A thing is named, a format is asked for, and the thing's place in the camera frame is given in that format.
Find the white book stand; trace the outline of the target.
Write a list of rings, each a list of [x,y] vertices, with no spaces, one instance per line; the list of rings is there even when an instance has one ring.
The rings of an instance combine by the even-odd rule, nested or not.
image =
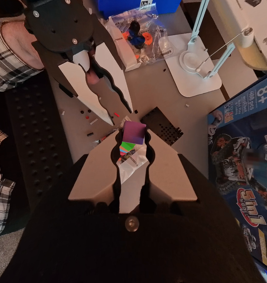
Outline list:
[[[235,44],[250,47],[254,41],[253,29],[245,19],[240,19],[240,8],[235,1],[214,1],[223,22],[232,29],[233,38],[215,51],[226,47],[223,55],[213,64],[211,55],[199,37],[199,30],[208,7],[208,0],[200,3],[192,33],[165,36],[159,39],[159,47],[174,79],[184,97],[193,97],[221,87],[218,71],[235,49]]]

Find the blue toy robot box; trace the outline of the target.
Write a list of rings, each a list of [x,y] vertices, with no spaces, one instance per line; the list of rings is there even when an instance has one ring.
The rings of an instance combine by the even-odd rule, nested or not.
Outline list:
[[[267,266],[267,75],[208,116],[209,180]]]

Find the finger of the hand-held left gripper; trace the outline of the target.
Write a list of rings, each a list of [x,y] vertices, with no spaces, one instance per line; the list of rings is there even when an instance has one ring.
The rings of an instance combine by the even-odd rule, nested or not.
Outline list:
[[[95,54],[92,56],[92,62],[95,71],[108,79],[110,88],[118,94],[128,112],[132,113],[132,101],[124,71],[104,42],[96,46]]]
[[[58,66],[67,81],[77,94],[77,98],[104,122],[114,126],[107,109],[105,109],[98,98],[87,84],[87,71],[90,68],[89,55],[86,50],[73,55],[73,62],[65,62]]]

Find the blue plastic bin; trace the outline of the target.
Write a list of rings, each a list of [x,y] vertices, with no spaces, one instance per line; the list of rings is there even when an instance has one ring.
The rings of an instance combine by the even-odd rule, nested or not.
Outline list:
[[[174,13],[178,9],[181,0],[95,0],[98,11],[107,19],[134,8],[148,8],[156,4],[159,14]]]

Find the purple foam cube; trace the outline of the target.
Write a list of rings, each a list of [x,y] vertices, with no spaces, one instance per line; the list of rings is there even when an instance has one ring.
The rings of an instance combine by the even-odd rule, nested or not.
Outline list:
[[[146,125],[140,122],[125,121],[123,125],[122,141],[142,145],[145,137]]]

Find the black perforated building plate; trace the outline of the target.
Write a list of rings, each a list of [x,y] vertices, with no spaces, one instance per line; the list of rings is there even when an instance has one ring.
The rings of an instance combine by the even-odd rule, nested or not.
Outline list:
[[[179,127],[175,128],[158,107],[155,107],[144,115],[140,119],[140,122],[145,124],[148,129],[155,133],[169,146],[172,146],[183,136],[181,129]]]

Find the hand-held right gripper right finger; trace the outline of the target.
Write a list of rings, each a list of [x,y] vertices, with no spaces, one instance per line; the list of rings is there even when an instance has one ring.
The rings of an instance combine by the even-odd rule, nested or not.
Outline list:
[[[140,212],[153,213],[158,206],[170,208],[173,203],[197,201],[178,153],[150,129],[145,131],[145,145],[149,165],[140,193]]]

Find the clear bag of building parts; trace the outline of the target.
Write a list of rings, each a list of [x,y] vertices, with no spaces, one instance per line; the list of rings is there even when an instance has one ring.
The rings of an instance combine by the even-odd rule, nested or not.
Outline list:
[[[131,121],[131,120],[128,116],[126,116],[121,121],[121,123],[114,129],[112,129],[106,136],[104,136],[99,140],[95,140],[93,142],[94,146],[98,146],[99,144],[104,143],[104,140],[108,140],[109,137],[112,137],[115,133],[122,132],[125,121]],[[147,161],[148,160],[146,158],[145,140],[143,141],[142,145],[136,144],[135,147],[124,156],[120,155],[120,150],[119,150],[119,159],[117,160],[116,165],[119,168],[119,176],[120,176],[121,184],[123,184],[126,180],[128,180],[133,175],[133,173],[137,171],[137,169],[139,169]]]

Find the white instruction booklet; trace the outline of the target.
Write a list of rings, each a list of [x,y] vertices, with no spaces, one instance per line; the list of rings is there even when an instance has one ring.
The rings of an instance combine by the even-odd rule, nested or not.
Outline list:
[[[235,46],[247,48],[255,41],[267,63],[267,0],[215,0],[213,5]]]

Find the person's left hand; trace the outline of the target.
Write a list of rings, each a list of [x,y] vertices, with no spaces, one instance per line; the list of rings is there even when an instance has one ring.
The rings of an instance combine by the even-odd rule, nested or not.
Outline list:
[[[6,22],[2,25],[1,32],[8,47],[23,62],[33,69],[44,69],[37,51],[32,46],[36,37],[26,30],[23,21]]]

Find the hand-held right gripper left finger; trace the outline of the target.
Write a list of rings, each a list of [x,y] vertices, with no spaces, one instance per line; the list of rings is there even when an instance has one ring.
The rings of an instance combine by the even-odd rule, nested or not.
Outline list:
[[[121,129],[90,151],[68,200],[87,201],[93,206],[105,203],[111,212],[119,213],[121,178],[117,161],[120,145]]]

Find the clear printed plastic bag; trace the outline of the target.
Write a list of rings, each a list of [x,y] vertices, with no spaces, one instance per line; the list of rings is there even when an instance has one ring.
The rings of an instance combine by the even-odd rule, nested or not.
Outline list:
[[[176,48],[159,21],[156,3],[109,16],[104,27],[126,72],[175,55]]]

